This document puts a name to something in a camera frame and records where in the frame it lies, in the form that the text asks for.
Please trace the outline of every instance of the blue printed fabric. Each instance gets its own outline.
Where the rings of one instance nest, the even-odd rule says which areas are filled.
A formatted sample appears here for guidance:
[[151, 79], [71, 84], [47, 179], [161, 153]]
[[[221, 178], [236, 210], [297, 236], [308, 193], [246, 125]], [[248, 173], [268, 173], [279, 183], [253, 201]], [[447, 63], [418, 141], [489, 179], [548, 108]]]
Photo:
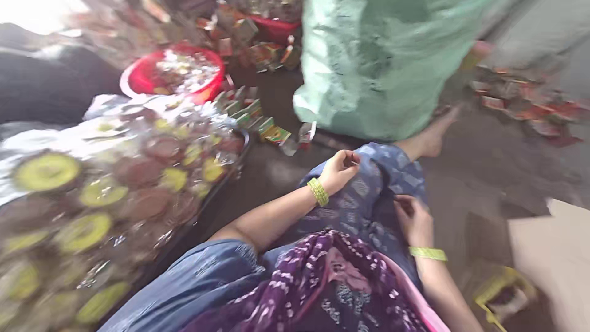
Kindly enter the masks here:
[[[295, 241], [322, 229], [336, 229], [355, 235], [397, 263], [418, 289], [422, 289], [414, 260], [398, 223], [393, 200], [396, 194], [420, 198], [426, 203], [424, 175], [420, 164], [410, 162], [396, 145], [369, 143], [358, 148], [360, 170], [325, 207], [316, 207], [294, 225], [286, 239]], [[319, 177], [325, 162], [312, 169], [301, 181]], [[276, 255], [283, 248], [269, 251]]]
[[[360, 171], [347, 186], [317, 207], [289, 231], [297, 240], [325, 228], [355, 235], [395, 261], [420, 288], [415, 264], [397, 222], [393, 197], [409, 194], [425, 201], [424, 177], [394, 145], [362, 146]], [[324, 164], [301, 182], [318, 177]], [[239, 240], [202, 243], [184, 254], [164, 274], [132, 297], [100, 332], [176, 332], [210, 308], [247, 294], [271, 278], [277, 258], [293, 245], [257, 258]]]

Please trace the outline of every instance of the round packaged item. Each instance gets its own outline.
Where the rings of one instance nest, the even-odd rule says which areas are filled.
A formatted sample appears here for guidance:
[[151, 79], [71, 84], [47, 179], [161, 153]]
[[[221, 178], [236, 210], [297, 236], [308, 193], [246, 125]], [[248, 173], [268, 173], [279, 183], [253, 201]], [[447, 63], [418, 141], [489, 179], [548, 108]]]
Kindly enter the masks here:
[[79, 309], [80, 291], [64, 291], [42, 297], [32, 308], [22, 331], [48, 331], [67, 325]]
[[117, 275], [117, 266], [110, 260], [100, 260], [86, 272], [84, 278], [76, 286], [77, 289], [98, 289], [107, 284]]
[[192, 193], [185, 191], [177, 195], [172, 207], [166, 215], [166, 221], [172, 225], [184, 224], [194, 217], [199, 211], [201, 199]]
[[38, 226], [38, 220], [43, 219], [44, 223], [52, 220], [60, 214], [59, 206], [53, 200], [39, 196], [27, 195], [0, 207], [0, 224], [4, 227], [6, 224], [27, 224], [29, 226]]
[[4, 255], [10, 255], [15, 252], [30, 249], [35, 245], [41, 243], [49, 236], [49, 232], [46, 230], [39, 230], [36, 232], [26, 233], [9, 237], [4, 241], [2, 245]]
[[76, 285], [88, 270], [87, 258], [81, 256], [71, 256], [60, 261], [60, 264], [54, 270], [52, 281], [48, 289], [71, 289]]
[[172, 135], [157, 135], [145, 142], [144, 150], [151, 157], [175, 161], [182, 155], [182, 142]]
[[123, 199], [128, 191], [113, 177], [102, 177], [82, 188], [80, 202], [87, 207], [108, 206]]
[[114, 176], [129, 187], [139, 188], [155, 184], [166, 165], [148, 157], [121, 158], [113, 167]]
[[220, 150], [232, 152], [235, 154], [239, 154], [240, 152], [242, 152], [243, 147], [244, 140], [235, 135], [223, 138], [218, 145], [218, 148]]
[[203, 164], [203, 147], [199, 142], [194, 142], [186, 147], [181, 165], [187, 168], [200, 167]]
[[4, 327], [8, 325], [8, 323], [10, 323], [14, 317], [17, 316], [20, 307], [20, 301], [2, 302], [2, 310], [0, 310], [0, 330], [3, 331]]
[[60, 205], [49, 198], [38, 194], [23, 196], [0, 207], [0, 232], [5, 235], [34, 232], [62, 214]]
[[203, 163], [203, 180], [207, 182], [216, 182], [224, 172], [224, 167], [219, 165], [213, 157], [207, 158]]
[[39, 270], [28, 259], [20, 259], [3, 268], [0, 277], [0, 300], [25, 300], [37, 291], [40, 285]]
[[122, 281], [98, 292], [78, 311], [76, 321], [80, 324], [97, 323], [129, 292], [129, 289], [129, 284]]
[[139, 222], [163, 213], [172, 199], [165, 188], [140, 189], [129, 195], [121, 216], [132, 222]]
[[162, 172], [160, 185], [174, 193], [181, 191], [186, 185], [187, 172], [179, 168], [168, 167]]
[[194, 179], [191, 181], [189, 191], [196, 195], [200, 200], [204, 200], [207, 194], [211, 191], [211, 185], [202, 179]]
[[68, 186], [81, 170], [80, 162], [73, 157], [45, 152], [17, 166], [12, 179], [24, 190], [49, 191]]
[[145, 263], [156, 259], [158, 249], [172, 237], [172, 226], [167, 223], [139, 222], [129, 230], [132, 263]]
[[87, 214], [64, 226], [55, 236], [62, 253], [80, 253], [98, 245], [113, 222], [103, 212]]

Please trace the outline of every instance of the clothing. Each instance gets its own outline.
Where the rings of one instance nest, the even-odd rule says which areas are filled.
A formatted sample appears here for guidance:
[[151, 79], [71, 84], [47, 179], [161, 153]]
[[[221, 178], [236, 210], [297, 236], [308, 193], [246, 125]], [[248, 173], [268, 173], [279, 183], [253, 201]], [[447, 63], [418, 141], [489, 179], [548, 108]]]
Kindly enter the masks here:
[[[336, 230], [324, 230], [299, 241], [279, 260], [270, 280], [229, 303], [197, 316], [182, 332], [293, 331], [319, 301], [328, 314], [314, 323], [340, 330], [344, 317], [319, 295], [329, 279], [365, 294], [348, 318], [359, 331], [375, 326], [386, 331], [427, 332], [405, 291], [379, 252], [360, 239]], [[373, 302], [367, 319], [360, 316], [364, 302]]]
[[[411, 163], [392, 145], [371, 143], [357, 153], [361, 154], [359, 174], [330, 197], [328, 206], [315, 208], [287, 236], [299, 240], [324, 228], [351, 234], [391, 258], [419, 289], [415, 264], [392, 204], [394, 193], [425, 201], [419, 164]], [[322, 169], [323, 164], [311, 170], [302, 183], [319, 176]], [[247, 295], [263, 282], [269, 284], [295, 246], [275, 248], [257, 260], [253, 248], [239, 240], [202, 243], [131, 298], [100, 331], [179, 331], [206, 310]]]

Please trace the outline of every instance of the bangle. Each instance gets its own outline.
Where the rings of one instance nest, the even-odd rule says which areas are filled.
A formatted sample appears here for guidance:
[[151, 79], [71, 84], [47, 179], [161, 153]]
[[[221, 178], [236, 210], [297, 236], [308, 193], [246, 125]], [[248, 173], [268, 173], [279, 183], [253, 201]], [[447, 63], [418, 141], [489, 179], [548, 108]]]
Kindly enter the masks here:
[[328, 204], [328, 193], [322, 187], [322, 184], [316, 179], [312, 178], [307, 183], [312, 190], [313, 196], [316, 198], [316, 201], [320, 204], [321, 207], [324, 207]]
[[437, 261], [447, 261], [447, 255], [441, 249], [425, 248], [425, 247], [410, 247], [409, 254], [414, 257], [424, 257], [435, 259]]

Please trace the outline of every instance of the purple printed scarf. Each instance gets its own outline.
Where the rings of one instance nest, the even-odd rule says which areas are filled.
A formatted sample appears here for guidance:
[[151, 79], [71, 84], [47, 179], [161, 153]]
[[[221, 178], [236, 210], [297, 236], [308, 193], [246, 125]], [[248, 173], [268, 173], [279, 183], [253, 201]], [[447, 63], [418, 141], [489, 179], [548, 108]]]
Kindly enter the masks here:
[[393, 272], [362, 240], [323, 230], [297, 242], [279, 257], [270, 280], [220, 308], [192, 320], [182, 332], [291, 331], [326, 284], [326, 257], [336, 248], [369, 282], [372, 296], [385, 306], [389, 331], [428, 331], [417, 318]]

